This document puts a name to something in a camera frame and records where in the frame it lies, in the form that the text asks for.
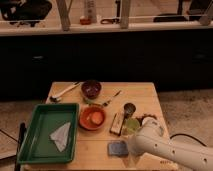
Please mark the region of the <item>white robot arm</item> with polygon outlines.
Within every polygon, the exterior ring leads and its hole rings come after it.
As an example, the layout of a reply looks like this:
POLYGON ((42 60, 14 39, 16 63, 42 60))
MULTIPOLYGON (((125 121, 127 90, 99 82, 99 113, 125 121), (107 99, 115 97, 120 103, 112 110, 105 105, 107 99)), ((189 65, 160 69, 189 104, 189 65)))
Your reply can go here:
POLYGON ((134 156, 147 152, 196 171, 213 171, 213 148, 174 141, 163 134, 162 124, 150 118, 128 138, 128 150, 134 156))

